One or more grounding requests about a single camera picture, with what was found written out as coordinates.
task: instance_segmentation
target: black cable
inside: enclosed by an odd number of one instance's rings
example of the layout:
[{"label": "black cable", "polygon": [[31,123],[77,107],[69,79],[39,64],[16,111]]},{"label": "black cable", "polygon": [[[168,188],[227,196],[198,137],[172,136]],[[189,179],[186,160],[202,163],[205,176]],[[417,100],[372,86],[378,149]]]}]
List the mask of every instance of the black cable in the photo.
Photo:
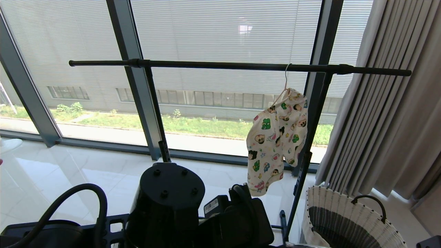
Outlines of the black cable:
[{"label": "black cable", "polygon": [[239,195],[242,202],[247,206],[248,211],[250,213],[250,219],[253,222],[253,234],[251,235],[251,240],[256,242],[259,237],[259,221],[258,216],[256,213],[256,210],[254,209],[253,205],[251,204],[251,199],[247,197],[245,194],[245,191],[243,188],[236,184],[233,186],[233,190]]},{"label": "black cable", "polygon": [[23,248],[27,246],[44,228],[46,222],[51,218],[51,216],[55,213],[57,208],[71,195],[82,191],[82,190],[91,190],[95,192],[98,196],[98,200],[100,201],[100,211],[97,218],[97,223],[95,224],[95,230],[93,235],[93,244],[95,248],[101,247],[101,236],[104,234],[106,217],[107,217],[107,198],[104,191],[94,184],[80,184],[74,186],[60,195],[46,210],[46,212],[41,216],[40,220],[34,226],[34,228],[19,242],[10,245],[6,248]]}]

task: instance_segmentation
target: white sticker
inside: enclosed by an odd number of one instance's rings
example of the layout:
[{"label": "white sticker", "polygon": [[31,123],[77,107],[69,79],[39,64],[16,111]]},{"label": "white sticker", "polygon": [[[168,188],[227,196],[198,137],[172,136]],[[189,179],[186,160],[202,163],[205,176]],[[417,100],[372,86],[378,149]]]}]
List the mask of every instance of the white sticker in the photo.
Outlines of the white sticker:
[{"label": "white sticker", "polygon": [[210,202],[208,205],[205,205],[204,213],[207,214],[211,210],[215,209],[217,206],[219,206],[219,202],[217,201],[217,198],[216,198],[212,202]]}]

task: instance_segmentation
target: hanging garment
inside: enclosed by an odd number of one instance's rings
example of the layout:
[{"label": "hanging garment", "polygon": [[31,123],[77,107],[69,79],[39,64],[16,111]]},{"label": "hanging garment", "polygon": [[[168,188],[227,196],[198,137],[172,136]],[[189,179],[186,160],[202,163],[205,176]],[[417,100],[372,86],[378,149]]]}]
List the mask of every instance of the hanging garment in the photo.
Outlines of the hanging garment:
[{"label": "hanging garment", "polygon": [[280,103],[254,118],[247,136],[248,188],[252,196],[264,195],[270,184],[283,178],[283,158],[297,166],[306,138],[307,114],[306,97],[288,88]]}]

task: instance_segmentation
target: sidewalk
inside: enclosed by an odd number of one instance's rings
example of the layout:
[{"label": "sidewalk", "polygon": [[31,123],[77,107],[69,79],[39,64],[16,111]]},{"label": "sidewalk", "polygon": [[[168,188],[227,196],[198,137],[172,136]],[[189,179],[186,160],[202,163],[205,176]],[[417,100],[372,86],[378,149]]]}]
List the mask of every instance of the sidewalk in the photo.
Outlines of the sidewalk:
[{"label": "sidewalk", "polygon": [[[117,128],[82,126],[75,124],[57,124],[63,137],[97,140],[113,143],[147,146],[143,131]],[[30,120],[1,118],[0,127],[5,130],[35,133],[35,126]],[[220,139],[192,135],[165,134],[169,148],[218,154],[247,156],[245,140]],[[312,147],[311,162],[320,163],[326,147]]]}]

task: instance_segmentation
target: gray building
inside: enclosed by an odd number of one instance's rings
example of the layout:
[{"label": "gray building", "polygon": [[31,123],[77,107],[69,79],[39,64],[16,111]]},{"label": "gray building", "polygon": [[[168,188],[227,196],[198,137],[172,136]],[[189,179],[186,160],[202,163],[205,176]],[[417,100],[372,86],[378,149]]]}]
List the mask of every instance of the gray building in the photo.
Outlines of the gray building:
[{"label": "gray building", "polygon": [[[352,64],[372,5],[345,0],[331,57]],[[2,0],[3,15],[44,102],[80,102],[84,109],[135,113],[124,68],[75,67],[69,60],[120,60],[104,0]],[[321,0],[132,0],[146,59],[309,64]],[[5,78],[14,104],[19,99]],[[154,68],[161,113],[252,119],[283,89],[278,71]],[[307,73],[290,72],[303,92]],[[351,75],[335,76],[321,123],[333,123]]]}]

